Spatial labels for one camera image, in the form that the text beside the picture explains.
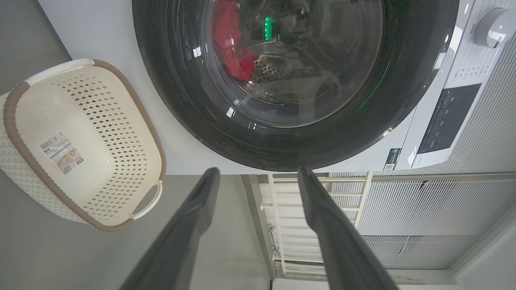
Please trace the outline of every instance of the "basket hole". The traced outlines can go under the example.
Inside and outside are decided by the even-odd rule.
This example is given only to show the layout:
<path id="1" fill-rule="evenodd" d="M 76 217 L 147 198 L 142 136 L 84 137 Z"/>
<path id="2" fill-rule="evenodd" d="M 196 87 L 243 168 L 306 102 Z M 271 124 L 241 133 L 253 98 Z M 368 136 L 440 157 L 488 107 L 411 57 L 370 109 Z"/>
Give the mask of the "basket hole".
<path id="1" fill-rule="evenodd" d="M 149 191 L 147 191 L 147 194 L 145 197 L 140 201 L 138 206 L 135 208 L 135 210 L 131 213 L 132 215 L 139 213 L 142 211 L 149 203 L 151 203 L 152 199 L 156 196 L 158 193 L 158 185 L 155 184 Z"/>

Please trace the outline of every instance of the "gray floor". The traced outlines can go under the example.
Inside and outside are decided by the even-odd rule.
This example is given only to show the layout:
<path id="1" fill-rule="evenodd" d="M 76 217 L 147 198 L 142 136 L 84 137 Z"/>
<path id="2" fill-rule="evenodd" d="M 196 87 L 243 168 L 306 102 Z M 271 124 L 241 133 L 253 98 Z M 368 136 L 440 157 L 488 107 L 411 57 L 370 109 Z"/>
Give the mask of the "gray floor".
<path id="1" fill-rule="evenodd" d="M 0 41 L 0 93 L 70 59 L 36 0 L 0 1 Z M 0 289 L 118 289 L 198 179 L 167 176 L 152 211 L 103 233 L 53 215 L 0 171 Z M 190 289 L 268 289 L 239 176 L 221 180 Z"/>

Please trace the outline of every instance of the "laundry basket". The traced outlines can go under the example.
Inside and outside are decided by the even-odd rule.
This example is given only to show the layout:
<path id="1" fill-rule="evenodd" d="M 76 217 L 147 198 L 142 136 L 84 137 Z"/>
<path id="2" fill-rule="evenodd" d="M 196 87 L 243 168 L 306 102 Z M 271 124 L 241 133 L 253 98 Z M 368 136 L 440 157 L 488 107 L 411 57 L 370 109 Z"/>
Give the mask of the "laundry basket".
<path id="1" fill-rule="evenodd" d="M 113 232 L 158 202 L 163 147 L 115 67 L 63 63 L 0 96 L 0 106 L 0 168 L 54 214 Z M 152 201 L 134 213 L 153 188 Z"/>

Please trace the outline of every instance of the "white dial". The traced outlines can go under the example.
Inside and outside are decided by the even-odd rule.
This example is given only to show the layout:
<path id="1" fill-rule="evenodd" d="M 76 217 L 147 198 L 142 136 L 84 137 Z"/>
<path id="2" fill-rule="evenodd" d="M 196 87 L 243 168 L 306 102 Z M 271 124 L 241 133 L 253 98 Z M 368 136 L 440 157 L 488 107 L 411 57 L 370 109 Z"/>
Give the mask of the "white dial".
<path id="1" fill-rule="evenodd" d="M 475 43 L 494 49 L 509 40 L 515 31 L 516 10 L 495 8 L 478 23 Z"/>

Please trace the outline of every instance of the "white washing machine body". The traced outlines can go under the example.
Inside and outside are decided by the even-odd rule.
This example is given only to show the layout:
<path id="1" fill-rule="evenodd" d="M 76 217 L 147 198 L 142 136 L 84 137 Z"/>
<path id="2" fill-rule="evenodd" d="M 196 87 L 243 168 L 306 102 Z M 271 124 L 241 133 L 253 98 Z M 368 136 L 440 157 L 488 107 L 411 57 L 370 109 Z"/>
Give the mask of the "white washing machine body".
<path id="1" fill-rule="evenodd" d="M 134 22 L 133 6 L 126 0 L 39 0 L 57 35 L 73 59 L 106 61 L 118 68 L 131 82 L 145 106 L 167 158 L 167 174 L 202 174 L 218 167 L 222 174 L 267 173 L 229 160 L 212 151 L 173 116 L 154 87 L 142 60 Z M 460 0 L 449 48 L 439 55 L 434 68 L 437 75 L 417 106 L 395 128 L 361 153 L 315 172 L 400 170 L 430 166 L 450 156 L 503 49 L 475 44 L 475 27 L 494 8 L 511 9 L 516 1 Z M 436 119 L 448 115 L 443 102 L 453 95 L 466 95 L 457 117 L 446 119 L 455 124 L 441 147 L 433 146 L 432 133 L 439 133 Z"/>

